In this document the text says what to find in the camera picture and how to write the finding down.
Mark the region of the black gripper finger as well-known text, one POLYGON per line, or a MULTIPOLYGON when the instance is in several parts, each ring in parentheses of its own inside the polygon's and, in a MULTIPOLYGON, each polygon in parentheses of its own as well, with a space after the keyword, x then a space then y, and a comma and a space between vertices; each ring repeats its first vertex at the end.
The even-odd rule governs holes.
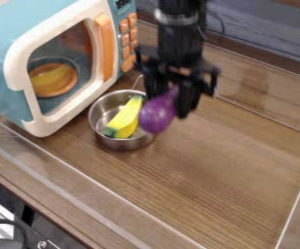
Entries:
POLYGON ((162 95, 168 90, 167 74, 159 71, 146 71, 143 73, 143 86, 147 99, 162 95))
POLYGON ((202 93, 202 85, 188 79, 178 83, 178 94, 175 99, 176 116, 184 119, 196 108, 202 93))

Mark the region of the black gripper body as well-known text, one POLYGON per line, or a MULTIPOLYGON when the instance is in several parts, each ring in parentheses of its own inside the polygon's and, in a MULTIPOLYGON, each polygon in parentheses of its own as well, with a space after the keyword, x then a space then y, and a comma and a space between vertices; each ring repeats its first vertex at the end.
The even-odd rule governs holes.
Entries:
POLYGON ((188 79, 200 83, 202 93, 210 96, 215 94, 220 69, 207 60, 199 58, 190 63, 166 62, 159 58, 154 47, 136 47, 134 51, 134 68, 142 75, 146 71, 159 71, 167 74, 168 81, 188 79))

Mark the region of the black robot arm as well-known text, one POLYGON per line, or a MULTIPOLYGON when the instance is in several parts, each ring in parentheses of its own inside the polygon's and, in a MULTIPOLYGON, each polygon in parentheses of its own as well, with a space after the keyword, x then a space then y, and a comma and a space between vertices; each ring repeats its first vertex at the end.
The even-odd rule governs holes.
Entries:
POLYGON ((134 68, 143 74, 148 99, 178 87, 175 114, 183 119, 196 108, 200 94, 215 94, 220 69, 202 55, 202 24, 207 0, 158 0, 158 46, 135 48, 134 68))

